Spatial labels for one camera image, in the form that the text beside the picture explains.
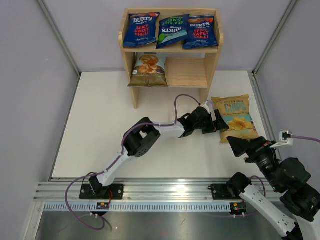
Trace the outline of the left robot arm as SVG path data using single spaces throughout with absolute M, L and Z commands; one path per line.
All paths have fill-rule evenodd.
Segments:
M 144 156 L 160 138 L 178 139 L 192 135 L 195 130 L 211 134 L 228 129 L 220 111 L 216 109 L 211 112 L 205 104 L 172 123 L 155 123 L 144 117 L 124 134 L 120 151 L 111 164 L 102 173 L 91 176 L 87 185 L 89 190 L 82 190 L 81 193 L 88 193 L 89 199 L 97 200 L 108 196 L 118 171 L 131 160 Z

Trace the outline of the yellow kettle chips bag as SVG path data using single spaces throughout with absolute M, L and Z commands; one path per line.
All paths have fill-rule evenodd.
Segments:
M 228 143 L 227 137 L 236 137 L 245 140 L 252 140 L 259 137 L 259 134 L 250 115 L 249 95 L 233 97 L 212 97 L 212 102 L 219 110 L 223 121 L 229 129 L 220 131 L 220 142 Z

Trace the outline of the blue Burts sea salt bag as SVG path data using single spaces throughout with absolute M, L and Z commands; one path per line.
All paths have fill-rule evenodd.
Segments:
M 156 49 L 187 40 L 189 17 L 189 14 L 183 14 L 162 19 L 159 22 Z

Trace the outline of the blue Burts chilli bag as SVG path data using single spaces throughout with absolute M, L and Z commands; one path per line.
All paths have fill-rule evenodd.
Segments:
M 214 15 L 196 15 L 188 19 L 188 39 L 184 41 L 183 49 L 217 47 L 218 42 L 214 32 Z
M 159 12 L 129 14 L 129 24 L 123 47 L 137 48 L 155 43 L 157 41 L 156 22 L 159 16 Z

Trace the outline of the light blue cassava chips bag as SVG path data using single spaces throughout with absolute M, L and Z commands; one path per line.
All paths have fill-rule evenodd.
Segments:
M 137 52 L 129 87 L 168 87 L 166 79 L 167 54 Z

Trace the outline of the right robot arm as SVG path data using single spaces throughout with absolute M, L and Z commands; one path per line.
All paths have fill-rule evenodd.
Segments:
M 237 172 L 226 183 L 232 198 L 241 198 L 255 208 L 283 240 L 318 240 L 320 238 L 320 193 L 308 184 L 311 174 L 298 158 L 280 161 L 275 141 L 264 137 L 227 141 L 236 157 L 247 154 L 246 163 L 256 164 L 280 201 L 293 215 L 289 217 L 273 205 L 244 174 Z

